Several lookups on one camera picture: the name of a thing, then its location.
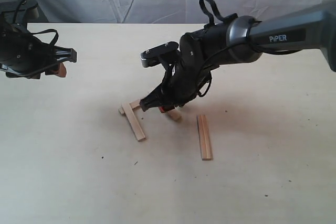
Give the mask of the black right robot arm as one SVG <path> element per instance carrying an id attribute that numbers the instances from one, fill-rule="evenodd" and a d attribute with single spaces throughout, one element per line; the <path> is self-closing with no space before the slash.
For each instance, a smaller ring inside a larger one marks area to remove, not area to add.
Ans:
<path id="1" fill-rule="evenodd" d="M 335 3 L 308 7 L 265 21 L 233 13 L 222 16 L 214 0 L 199 0 L 208 23 L 141 53 L 145 68 L 162 65 L 162 82 L 140 100 L 143 111 L 165 113 L 203 97 L 212 83 L 211 72 L 221 65 L 252 63 L 262 54 L 288 55 L 306 49 L 322 52 L 335 70 Z"/>

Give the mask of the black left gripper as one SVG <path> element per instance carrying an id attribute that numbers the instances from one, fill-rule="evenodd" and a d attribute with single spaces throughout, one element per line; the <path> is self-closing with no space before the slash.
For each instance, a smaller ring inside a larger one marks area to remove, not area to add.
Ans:
<path id="1" fill-rule="evenodd" d="M 19 24 L 1 23 L 1 71 L 8 78 L 39 79 L 41 74 L 65 78 L 69 61 L 77 62 L 73 48 L 56 46 L 55 29 L 31 33 Z"/>

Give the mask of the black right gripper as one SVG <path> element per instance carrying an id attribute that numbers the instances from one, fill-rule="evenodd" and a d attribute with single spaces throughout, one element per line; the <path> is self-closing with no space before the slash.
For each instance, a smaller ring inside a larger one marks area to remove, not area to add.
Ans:
<path id="1" fill-rule="evenodd" d="M 212 82 L 212 66 L 198 72 L 196 66 L 183 67 L 180 62 L 170 66 L 162 82 L 146 97 L 140 100 L 140 107 L 145 112 L 150 108 L 159 108 L 166 113 L 176 107 L 183 107 L 197 96 L 203 97 L 201 88 Z"/>

